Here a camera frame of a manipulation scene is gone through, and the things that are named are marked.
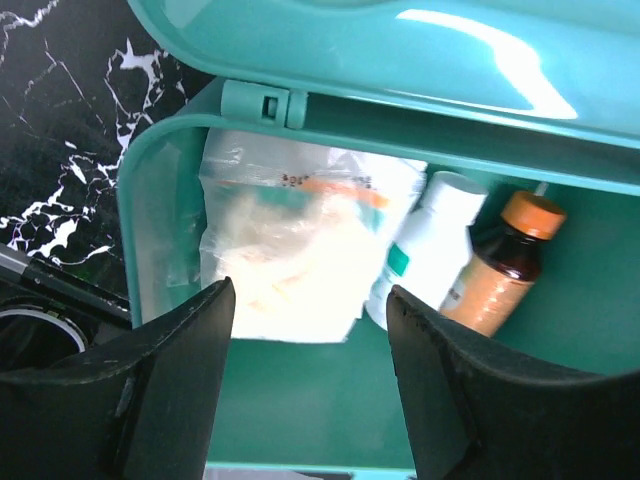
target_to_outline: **green label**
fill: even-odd
[[[387,265],[391,270],[393,270],[396,275],[401,277],[407,270],[407,266],[409,265],[409,257],[406,253],[400,250],[400,247],[398,247],[394,243],[391,246],[391,250],[389,250]]]

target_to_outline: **plastic bag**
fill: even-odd
[[[344,341],[424,183],[424,162],[212,129],[202,287],[232,278],[232,336]]]

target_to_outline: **white bottle cap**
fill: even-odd
[[[488,194],[485,187],[464,175],[437,172],[427,185],[422,207],[471,225]]]

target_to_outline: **hinge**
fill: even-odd
[[[220,113],[230,120],[299,129],[307,114],[307,92],[226,80]]]

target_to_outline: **brown medicine bottle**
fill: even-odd
[[[475,249],[440,313],[492,336],[542,271],[540,246],[566,218],[550,200],[516,192],[502,211],[503,227]]]

